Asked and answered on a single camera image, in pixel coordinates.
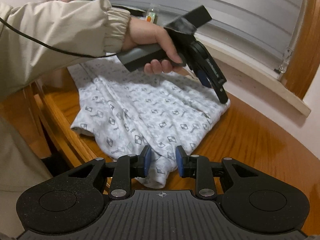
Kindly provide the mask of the beige jacket sleeve forearm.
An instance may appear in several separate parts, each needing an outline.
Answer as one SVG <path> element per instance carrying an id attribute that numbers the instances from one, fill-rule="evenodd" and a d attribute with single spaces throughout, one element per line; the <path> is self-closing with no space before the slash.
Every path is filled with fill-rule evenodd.
<path id="1" fill-rule="evenodd" d="M 131 18 L 108 0 L 49 1 L 14 8 L 1 3 L 1 18 L 49 47 L 1 25 L 1 99 L 43 74 L 119 52 Z"/>

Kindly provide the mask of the person left hand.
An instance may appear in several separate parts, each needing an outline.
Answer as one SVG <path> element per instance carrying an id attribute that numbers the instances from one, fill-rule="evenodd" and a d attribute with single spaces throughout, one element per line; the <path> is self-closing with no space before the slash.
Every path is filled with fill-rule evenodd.
<path id="1" fill-rule="evenodd" d="M 182 63 L 182 59 L 178 55 L 167 31 L 161 26 L 132 17 L 124 36 L 122 51 L 130 50 L 140 45 L 154 43 L 161 46 L 169 59 L 163 61 L 153 59 L 151 62 L 145 64 L 144 72 L 147 74 L 180 72 L 182 70 L 181 67 L 171 64 L 172 62 Z"/>

